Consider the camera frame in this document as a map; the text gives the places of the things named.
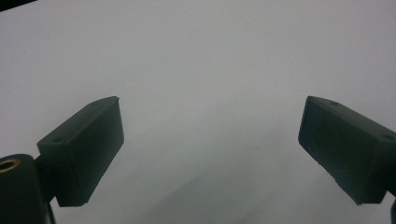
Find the screw hole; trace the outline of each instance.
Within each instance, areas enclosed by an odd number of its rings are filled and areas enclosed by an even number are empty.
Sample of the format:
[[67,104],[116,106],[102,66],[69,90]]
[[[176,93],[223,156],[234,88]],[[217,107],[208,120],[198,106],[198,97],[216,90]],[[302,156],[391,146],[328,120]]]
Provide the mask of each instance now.
[[383,134],[382,136],[383,136],[384,138],[388,139],[388,140],[391,140],[391,141],[395,140],[395,137],[392,136],[392,135],[389,135],[389,134]]
[[14,169],[20,164],[20,160],[12,159],[0,162],[0,173],[7,172]]
[[52,142],[59,143],[59,142],[62,142],[63,140],[64,140],[63,137],[56,137],[56,138],[52,139]]

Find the white backdrop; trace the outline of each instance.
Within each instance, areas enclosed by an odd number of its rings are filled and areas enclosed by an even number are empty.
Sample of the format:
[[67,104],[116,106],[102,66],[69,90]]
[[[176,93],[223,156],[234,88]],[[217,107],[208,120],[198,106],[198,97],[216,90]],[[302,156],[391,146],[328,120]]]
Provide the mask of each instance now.
[[389,223],[298,144],[307,95],[396,130],[393,0],[39,0],[0,12],[0,157],[120,97],[125,143],[72,223]]

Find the white surface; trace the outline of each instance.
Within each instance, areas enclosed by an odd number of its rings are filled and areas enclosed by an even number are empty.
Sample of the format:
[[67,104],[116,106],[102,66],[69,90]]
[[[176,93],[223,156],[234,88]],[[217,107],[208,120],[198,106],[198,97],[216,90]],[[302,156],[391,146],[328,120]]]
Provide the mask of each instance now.
[[396,2],[49,1],[0,13],[0,157],[117,95],[125,144],[67,223],[389,223],[300,147],[307,95],[396,130]]

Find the dark green plastic part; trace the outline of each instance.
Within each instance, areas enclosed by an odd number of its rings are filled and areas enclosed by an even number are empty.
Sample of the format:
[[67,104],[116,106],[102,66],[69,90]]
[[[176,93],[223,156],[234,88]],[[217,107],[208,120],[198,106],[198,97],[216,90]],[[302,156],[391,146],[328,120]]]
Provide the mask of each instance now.
[[86,203],[123,141],[118,97],[86,105],[37,143],[42,182],[53,191],[46,197],[60,206]]
[[0,159],[0,223],[51,223],[35,161],[29,155]]
[[395,194],[396,133],[334,101],[309,96],[301,146],[355,201],[381,203]]

